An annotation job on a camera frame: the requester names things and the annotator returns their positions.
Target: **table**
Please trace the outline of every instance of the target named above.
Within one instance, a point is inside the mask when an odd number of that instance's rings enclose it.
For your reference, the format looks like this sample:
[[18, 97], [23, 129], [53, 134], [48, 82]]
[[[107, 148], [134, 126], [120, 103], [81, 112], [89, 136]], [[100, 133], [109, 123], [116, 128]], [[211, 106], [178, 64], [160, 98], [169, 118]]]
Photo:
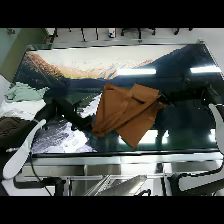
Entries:
[[[217, 67], [205, 43], [161, 43], [157, 39], [141, 43], [129, 40], [80, 42], [73, 46], [28, 46], [34, 50], [27, 50], [13, 82], [27, 83], [35, 88], [48, 86], [50, 90], [46, 97], [49, 98], [63, 96], [72, 103], [81, 99], [79, 113], [82, 116], [96, 111], [107, 82], [128, 88], [138, 83], [163, 92], [183, 89], [187, 78], [204, 80], [209, 81], [224, 98], [221, 72], [191, 72], [191, 68]], [[156, 74], [118, 75], [117, 70], [132, 68], [155, 69]], [[152, 129], [136, 149], [126, 145], [116, 133], [97, 138], [88, 132], [76, 132], [75, 137], [69, 131], [70, 125], [62, 119], [49, 125], [48, 137], [51, 140], [44, 142], [46, 133], [40, 134], [33, 150], [40, 156], [41, 153], [56, 152], [65, 152], [69, 156], [77, 155], [77, 152], [79, 156], [218, 152], [214, 119], [198, 107], [200, 102], [195, 100], [178, 102], [176, 107], [161, 110]], [[158, 135], [163, 136], [162, 144], [157, 144]]]

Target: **tabletop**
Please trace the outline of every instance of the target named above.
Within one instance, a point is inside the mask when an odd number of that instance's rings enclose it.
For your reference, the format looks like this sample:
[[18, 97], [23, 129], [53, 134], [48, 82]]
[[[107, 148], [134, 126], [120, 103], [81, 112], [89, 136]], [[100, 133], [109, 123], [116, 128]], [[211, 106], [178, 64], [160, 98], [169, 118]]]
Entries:
[[[186, 88], [186, 79], [208, 81], [224, 98], [222, 73], [204, 43], [153, 43], [105, 41], [73, 46], [30, 45], [13, 82], [34, 88], [49, 87], [46, 98], [82, 100], [78, 113], [94, 115], [106, 83], [131, 88], [135, 83], [164, 91]], [[99, 138], [91, 132], [71, 131], [61, 118], [49, 122], [36, 135], [34, 153], [114, 153], [217, 150], [214, 118], [200, 100], [167, 106], [137, 148], [128, 146], [116, 132]]]

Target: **floor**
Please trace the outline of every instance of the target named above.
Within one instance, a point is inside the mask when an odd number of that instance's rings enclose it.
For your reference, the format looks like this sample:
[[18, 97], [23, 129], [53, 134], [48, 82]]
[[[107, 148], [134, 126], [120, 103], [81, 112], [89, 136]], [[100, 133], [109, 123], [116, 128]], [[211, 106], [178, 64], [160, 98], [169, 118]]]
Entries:
[[[202, 39], [207, 43], [212, 55], [217, 64], [224, 71], [224, 28], [194, 28], [189, 31], [188, 28], [181, 28], [178, 35], [174, 35], [174, 28], [156, 28], [156, 35], [152, 35], [152, 30], [147, 28], [142, 29], [142, 39], [165, 38], [164, 42], [175, 40], [183, 40], [184, 43], [194, 43], [198, 39]], [[98, 28], [99, 40], [124, 40], [124, 39], [138, 39], [138, 31], [133, 29], [127, 31], [124, 36], [121, 36], [121, 28], [116, 28], [116, 38], [108, 37], [108, 28]], [[84, 28], [84, 35], [86, 41], [96, 40], [95, 28]], [[58, 28], [58, 37], [54, 39], [54, 43], [61, 42], [76, 42], [83, 41], [80, 28]]]

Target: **white cloth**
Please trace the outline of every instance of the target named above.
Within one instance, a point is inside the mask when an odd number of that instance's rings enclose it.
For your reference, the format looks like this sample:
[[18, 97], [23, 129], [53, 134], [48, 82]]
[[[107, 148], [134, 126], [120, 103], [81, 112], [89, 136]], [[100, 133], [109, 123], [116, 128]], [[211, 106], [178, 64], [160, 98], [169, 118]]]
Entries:
[[36, 113], [40, 111], [46, 103], [44, 100], [22, 101], [7, 103], [3, 100], [0, 107], [0, 117], [19, 117], [24, 120], [33, 120]]

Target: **pile of clothes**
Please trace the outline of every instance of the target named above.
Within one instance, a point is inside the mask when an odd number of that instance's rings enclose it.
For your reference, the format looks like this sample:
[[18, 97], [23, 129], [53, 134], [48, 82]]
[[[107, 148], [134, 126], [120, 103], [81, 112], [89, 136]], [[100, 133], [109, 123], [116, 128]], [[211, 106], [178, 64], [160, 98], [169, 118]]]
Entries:
[[27, 84], [17, 82], [5, 94], [0, 107], [0, 149], [22, 145], [37, 122], [34, 117], [46, 103], [43, 100], [49, 88], [36, 90]]

